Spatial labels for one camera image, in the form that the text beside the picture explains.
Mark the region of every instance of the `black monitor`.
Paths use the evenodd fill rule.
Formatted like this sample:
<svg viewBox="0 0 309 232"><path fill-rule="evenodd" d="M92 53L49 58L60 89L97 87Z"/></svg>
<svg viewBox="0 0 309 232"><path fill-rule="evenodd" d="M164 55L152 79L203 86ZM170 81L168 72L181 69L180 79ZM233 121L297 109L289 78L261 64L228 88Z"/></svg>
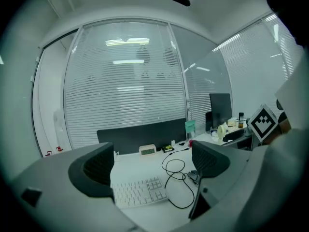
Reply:
<svg viewBox="0 0 309 232"><path fill-rule="evenodd" d="M212 111L212 128L227 122L232 117L230 94L210 94Z"/></svg>

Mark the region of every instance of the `fluorescent light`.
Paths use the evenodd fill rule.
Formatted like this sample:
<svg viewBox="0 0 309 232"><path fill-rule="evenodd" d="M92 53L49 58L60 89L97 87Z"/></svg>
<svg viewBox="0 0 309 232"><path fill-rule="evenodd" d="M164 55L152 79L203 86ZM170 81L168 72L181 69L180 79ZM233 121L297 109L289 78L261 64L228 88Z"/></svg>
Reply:
<svg viewBox="0 0 309 232"><path fill-rule="evenodd" d="M116 60L112 62L113 64L143 64L143 59L132 59L132 60Z"/></svg>
<svg viewBox="0 0 309 232"><path fill-rule="evenodd" d="M130 86L130 87L118 87L119 92L126 91L139 91L144 90L144 86Z"/></svg>
<svg viewBox="0 0 309 232"><path fill-rule="evenodd" d="M277 18L277 16L276 16L275 14L273 14L273 15L267 17L265 20L266 20L266 21L271 21L271 20L273 20L273 19L275 19L275 18Z"/></svg>
<svg viewBox="0 0 309 232"><path fill-rule="evenodd" d="M76 48L77 46L75 46L73 49L72 49L72 53L74 53L76 51Z"/></svg>
<svg viewBox="0 0 309 232"><path fill-rule="evenodd" d="M238 39L240 37L239 34L236 34L235 36L233 36L232 38L228 39L227 41L223 42L221 45L219 45L218 47L216 47L215 49L213 49L212 51L215 52L219 49L221 49L222 47L226 46L227 44L231 43L232 41L234 41L235 39Z"/></svg>
<svg viewBox="0 0 309 232"><path fill-rule="evenodd" d="M282 55L282 53L274 55L274 56L271 56L271 58L274 58L275 56L279 56L279 55Z"/></svg>
<svg viewBox="0 0 309 232"><path fill-rule="evenodd" d="M202 67L197 67L197 69L202 70L202 71L210 72L210 69L206 69L206 68L202 68Z"/></svg>
<svg viewBox="0 0 309 232"><path fill-rule="evenodd" d="M171 43L172 47L174 47L174 49L176 49L176 45L174 44L174 42L171 41L170 43Z"/></svg>
<svg viewBox="0 0 309 232"><path fill-rule="evenodd" d="M148 38L130 38L127 41L124 41L122 39L105 41L105 44L107 46L123 45L123 44L148 44L148 43L149 43Z"/></svg>

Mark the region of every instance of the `white ceiling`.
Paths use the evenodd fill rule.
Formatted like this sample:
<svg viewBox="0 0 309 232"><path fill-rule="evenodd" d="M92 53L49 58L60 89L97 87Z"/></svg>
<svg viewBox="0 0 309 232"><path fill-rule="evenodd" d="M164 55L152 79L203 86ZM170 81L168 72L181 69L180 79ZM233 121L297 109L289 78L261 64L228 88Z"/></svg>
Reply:
<svg viewBox="0 0 309 232"><path fill-rule="evenodd" d="M148 0L48 0L59 16L64 18L68 13L83 7L104 4L104 6L115 2L127 3L128 1L143 1L145 5ZM175 6L172 0L149 0L158 5L164 4L166 10ZM190 0L191 6L182 5L181 10L191 13L197 22L208 30L212 38L220 43L227 37L236 33L239 29L251 23L256 18L270 11L265 0Z"/></svg>

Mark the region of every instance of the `small bottle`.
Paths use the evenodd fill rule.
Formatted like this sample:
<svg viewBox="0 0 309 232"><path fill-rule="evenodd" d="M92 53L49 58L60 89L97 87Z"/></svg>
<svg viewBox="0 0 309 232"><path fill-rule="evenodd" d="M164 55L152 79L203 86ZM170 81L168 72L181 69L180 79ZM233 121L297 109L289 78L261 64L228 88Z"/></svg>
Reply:
<svg viewBox="0 0 309 232"><path fill-rule="evenodd" d="M243 128L243 113L239 113L238 128Z"/></svg>

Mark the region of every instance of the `horizontal blinds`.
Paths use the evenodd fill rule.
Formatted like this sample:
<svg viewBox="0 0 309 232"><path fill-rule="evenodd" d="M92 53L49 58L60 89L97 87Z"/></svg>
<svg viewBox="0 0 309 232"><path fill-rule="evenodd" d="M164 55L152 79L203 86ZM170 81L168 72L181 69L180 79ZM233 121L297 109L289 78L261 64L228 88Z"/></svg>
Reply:
<svg viewBox="0 0 309 232"><path fill-rule="evenodd" d="M275 92L287 78L281 51L259 22L219 46L229 72L234 114L251 117L265 103L278 117Z"/></svg>
<svg viewBox="0 0 309 232"><path fill-rule="evenodd" d="M300 62L300 59L304 54L304 49L296 44L294 37L275 14L267 16L263 19L263 22L268 27L273 35L274 41L282 51L282 57L287 65L287 74L290 76L293 73L294 68Z"/></svg>
<svg viewBox="0 0 309 232"><path fill-rule="evenodd" d="M210 93L231 93L226 66L216 45L204 37L172 26L182 56L189 112L197 134L205 132L205 114L211 111Z"/></svg>
<svg viewBox="0 0 309 232"><path fill-rule="evenodd" d="M181 69L166 25L84 28L70 56L64 92L73 148L97 144L97 130L185 117Z"/></svg>

